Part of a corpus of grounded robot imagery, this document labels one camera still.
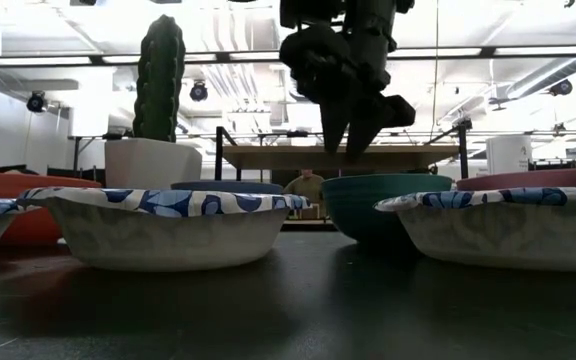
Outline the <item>green cactus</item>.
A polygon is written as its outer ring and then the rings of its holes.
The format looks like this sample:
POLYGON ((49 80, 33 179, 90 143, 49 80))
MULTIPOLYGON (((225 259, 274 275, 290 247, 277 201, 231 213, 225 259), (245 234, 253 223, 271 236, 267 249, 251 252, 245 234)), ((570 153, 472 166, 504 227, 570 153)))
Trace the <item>green cactus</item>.
POLYGON ((186 46, 173 17, 153 21, 141 41, 133 134, 137 138, 176 142, 177 114, 186 46))

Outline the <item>wooden shelf with black frame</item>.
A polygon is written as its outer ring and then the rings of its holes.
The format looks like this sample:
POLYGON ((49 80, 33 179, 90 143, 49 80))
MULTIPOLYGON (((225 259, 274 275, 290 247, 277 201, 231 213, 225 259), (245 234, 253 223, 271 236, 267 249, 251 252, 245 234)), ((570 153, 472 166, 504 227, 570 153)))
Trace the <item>wooden shelf with black frame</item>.
MULTIPOLYGON (((324 181, 343 176, 373 174, 431 174, 431 164, 461 152, 457 145, 437 143, 371 145, 355 162, 349 162, 345 157, 344 146, 340 146, 334 154, 327 153, 322 146, 225 146, 223 140, 228 137, 228 133, 222 127, 217 129, 217 137, 217 162, 226 160, 239 170, 269 170, 271 182, 283 187, 297 178, 303 169, 312 170, 324 181)), ((309 231, 311 228, 308 223, 315 220, 301 220, 301 210, 292 210, 289 213, 289 219, 293 222, 289 228, 309 231)))

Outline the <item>person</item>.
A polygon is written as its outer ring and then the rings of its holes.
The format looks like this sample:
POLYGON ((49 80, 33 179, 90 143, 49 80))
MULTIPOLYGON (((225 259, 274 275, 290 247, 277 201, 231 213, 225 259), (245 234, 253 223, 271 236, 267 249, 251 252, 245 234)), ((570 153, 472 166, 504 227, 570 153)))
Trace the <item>person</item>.
POLYGON ((300 175, 289 182, 283 190, 284 194, 294 194, 306 197, 310 200, 313 208, 301 210, 301 220, 319 220, 327 217, 327 211, 322 194, 322 182, 324 179, 313 173, 310 169, 303 169, 300 175))

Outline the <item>black ceiling spotlight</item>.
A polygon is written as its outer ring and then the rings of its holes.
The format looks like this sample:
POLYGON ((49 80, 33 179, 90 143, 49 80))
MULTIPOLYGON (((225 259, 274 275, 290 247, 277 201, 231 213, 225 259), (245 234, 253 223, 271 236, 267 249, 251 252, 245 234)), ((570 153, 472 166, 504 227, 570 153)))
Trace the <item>black ceiling spotlight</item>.
POLYGON ((32 113, 43 113, 45 105, 45 93, 43 91, 33 91, 27 100, 26 108, 32 113))
POLYGON ((189 96, 194 102, 205 101, 208 98, 208 89, 204 81, 197 80, 189 92, 189 96))
POLYGON ((555 85, 551 86, 548 93, 552 96, 566 96, 573 90, 573 85, 568 79, 564 79, 555 85))

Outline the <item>pink plastic bowl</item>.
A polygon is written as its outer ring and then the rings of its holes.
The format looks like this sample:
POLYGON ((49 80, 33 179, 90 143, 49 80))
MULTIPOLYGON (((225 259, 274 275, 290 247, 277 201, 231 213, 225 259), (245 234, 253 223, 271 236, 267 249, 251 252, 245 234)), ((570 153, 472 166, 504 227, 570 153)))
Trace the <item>pink plastic bowl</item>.
POLYGON ((537 170, 502 173, 462 179, 458 190, 480 191, 525 187, 576 187, 576 169, 537 170))

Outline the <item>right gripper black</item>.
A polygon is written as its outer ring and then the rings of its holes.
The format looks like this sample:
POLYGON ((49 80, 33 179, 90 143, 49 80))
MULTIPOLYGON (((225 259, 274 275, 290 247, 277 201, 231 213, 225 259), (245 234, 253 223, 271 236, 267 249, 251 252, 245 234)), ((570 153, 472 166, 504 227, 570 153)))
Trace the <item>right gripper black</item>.
POLYGON ((390 83, 387 56, 397 49, 394 17, 414 5, 415 0, 280 0, 280 25, 294 32, 282 41, 279 59, 291 69, 298 92, 321 104, 327 153, 337 151, 349 122, 349 162, 383 128, 414 124, 416 110, 408 101, 379 93, 390 83), (349 89, 371 96, 358 103, 352 119, 351 106, 341 101, 349 89))

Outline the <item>teal plastic bowl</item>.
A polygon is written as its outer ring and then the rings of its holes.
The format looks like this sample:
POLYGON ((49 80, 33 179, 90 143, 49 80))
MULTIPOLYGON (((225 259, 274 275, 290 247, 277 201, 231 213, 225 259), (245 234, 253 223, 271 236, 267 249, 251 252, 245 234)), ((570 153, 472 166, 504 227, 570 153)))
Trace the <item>teal plastic bowl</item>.
POLYGON ((374 209, 381 200, 417 192, 447 191, 452 179, 423 173, 392 173, 332 178, 322 183, 327 213, 336 228, 358 243, 412 250, 414 245, 395 214, 374 209))

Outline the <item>blue plastic bowl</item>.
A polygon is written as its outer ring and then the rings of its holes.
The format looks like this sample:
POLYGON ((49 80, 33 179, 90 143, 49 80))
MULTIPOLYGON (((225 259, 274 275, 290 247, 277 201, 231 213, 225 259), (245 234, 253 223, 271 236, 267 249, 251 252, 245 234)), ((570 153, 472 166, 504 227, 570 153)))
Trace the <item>blue plastic bowl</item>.
POLYGON ((170 185, 172 190, 216 191, 243 194, 273 194, 281 195, 283 187, 273 183, 244 182, 227 180, 200 180, 178 182, 170 185))

